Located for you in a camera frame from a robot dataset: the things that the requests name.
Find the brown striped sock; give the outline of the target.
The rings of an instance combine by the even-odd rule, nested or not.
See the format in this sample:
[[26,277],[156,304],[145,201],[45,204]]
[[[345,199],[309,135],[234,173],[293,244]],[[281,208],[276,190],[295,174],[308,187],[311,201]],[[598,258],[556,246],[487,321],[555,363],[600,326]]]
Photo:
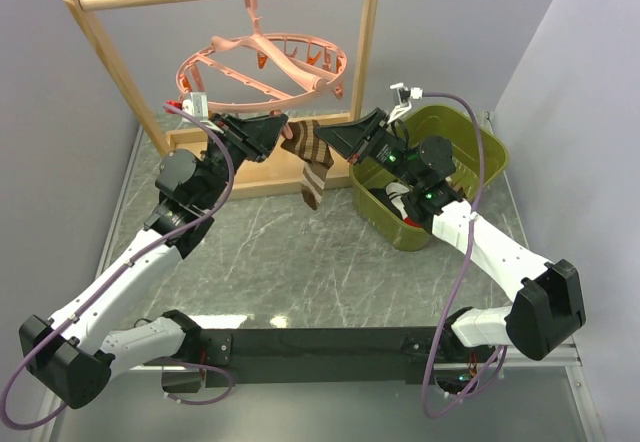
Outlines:
[[288,122],[281,148],[302,163],[300,192],[307,206],[317,210],[322,201],[329,170],[334,165],[328,144],[317,136],[320,126],[314,119]]

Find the pink round clip hanger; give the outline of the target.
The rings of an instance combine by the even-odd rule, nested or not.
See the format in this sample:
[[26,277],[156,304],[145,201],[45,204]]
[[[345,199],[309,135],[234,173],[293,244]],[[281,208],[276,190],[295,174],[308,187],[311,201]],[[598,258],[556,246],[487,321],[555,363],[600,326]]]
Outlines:
[[244,0],[251,33],[211,37],[178,68],[179,99],[207,96],[212,112],[286,111],[331,94],[345,93],[347,57],[334,43],[307,34],[266,33],[258,0]]

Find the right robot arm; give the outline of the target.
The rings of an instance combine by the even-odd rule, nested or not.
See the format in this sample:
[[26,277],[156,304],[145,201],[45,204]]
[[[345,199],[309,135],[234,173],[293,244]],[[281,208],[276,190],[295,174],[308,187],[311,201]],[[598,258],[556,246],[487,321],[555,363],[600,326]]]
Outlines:
[[386,127],[377,109],[350,123],[320,126],[316,135],[352,164],[375,162],[408,190],[409,219],[429,235],[463,253],[496,282],[511,304],[465,309],[439,336],[444,357],[460,361],[476,346],[513,346],[540,361],[586,323],[577,269],[529,251],[490,224],[450,178],[456,172],[453,141],[426,134],[408,142]]

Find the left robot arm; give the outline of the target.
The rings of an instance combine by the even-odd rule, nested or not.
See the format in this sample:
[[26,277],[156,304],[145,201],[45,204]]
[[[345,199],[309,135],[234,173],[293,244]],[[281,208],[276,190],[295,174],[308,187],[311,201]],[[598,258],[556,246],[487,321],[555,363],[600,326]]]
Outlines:
[[87,405],[110,380],[135,366],[161,358],[200,361],[201,328],[178,310],[133,329],[114,326],[200,244],[241,164],[266,160],[287,121],[284,114],[246,120],[212,116],[202,126],[209,137],[202,154],[175,149],[161,160],[155,181],[159,202],[116,261],[49,318],[31,316],[22,324],[28,372],[67,407]]

